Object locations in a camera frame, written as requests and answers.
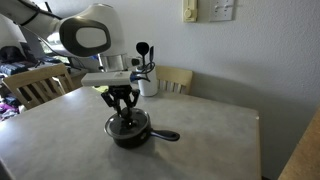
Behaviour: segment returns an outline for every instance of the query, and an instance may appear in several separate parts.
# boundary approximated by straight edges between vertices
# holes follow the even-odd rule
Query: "white wall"
[[[16,46],[23,53],[20,42],[26,42],[19,27],[6,17],[0,15],[0,48]]]
[[[97,2],[47,1],[61,16]],[[195,72],[192,95],[259,110],[263,174],[280,174],[320,100],[319,0],[238,0],[235,20],[218,23],[199,0],[191,24],[178,0],[98,2],[119,12],[130,55],[153,41],[156,63]]]

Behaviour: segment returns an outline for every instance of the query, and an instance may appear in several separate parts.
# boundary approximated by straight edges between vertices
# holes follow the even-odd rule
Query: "chair back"
[[[190,70],[156,65],[159,89],[189,94],[193,72]]]
[[[4,78],[3,83],[27,109],[74,90],[64,64],[15,74]]]

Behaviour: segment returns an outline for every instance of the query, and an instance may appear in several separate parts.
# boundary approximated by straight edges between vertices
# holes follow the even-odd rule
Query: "light switch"
[[[182,19],[183,22],[195,22],[197,21],[198,9],[197,0],[183,0],[182,3]]]
[[[210,21],[231,21],[234,0],[210,0]]]

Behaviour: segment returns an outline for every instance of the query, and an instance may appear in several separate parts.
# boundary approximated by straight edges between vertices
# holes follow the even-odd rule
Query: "pan handle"
[[[151,136],[155,136],[167,141],[178,141],[180,139],[180,134],[173,132],[173,131],[168,131],[168,130],[154,130],[151,129],[150,132]]]

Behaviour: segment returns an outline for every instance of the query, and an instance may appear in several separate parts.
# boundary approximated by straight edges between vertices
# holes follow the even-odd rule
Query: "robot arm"
[[[136,105],[139,90],[132,90],[130,83],[143,77],[124,70],[140,65],[141,61],[126,57],[120,20],[111,6],[93,4],[79,14],[61,19],[41,11],[28,0],[0,0],[0,3],[0,14],[35,33],[58,54],[71,57],[98,54],[105,73],[88,73],[82,84],[108,85],[109,90],[102,97],[119,116],[122,116],[120,99],[128,109]]]
[[[0,0],[0,3],[0,14],[35,33],[58,54],[69,57],[98,54],[105,72],[123,71],[140,64],[140,60],[127,57],[120,20],[111,6],[93,4],[79,14],[61,19],[28,0]]]

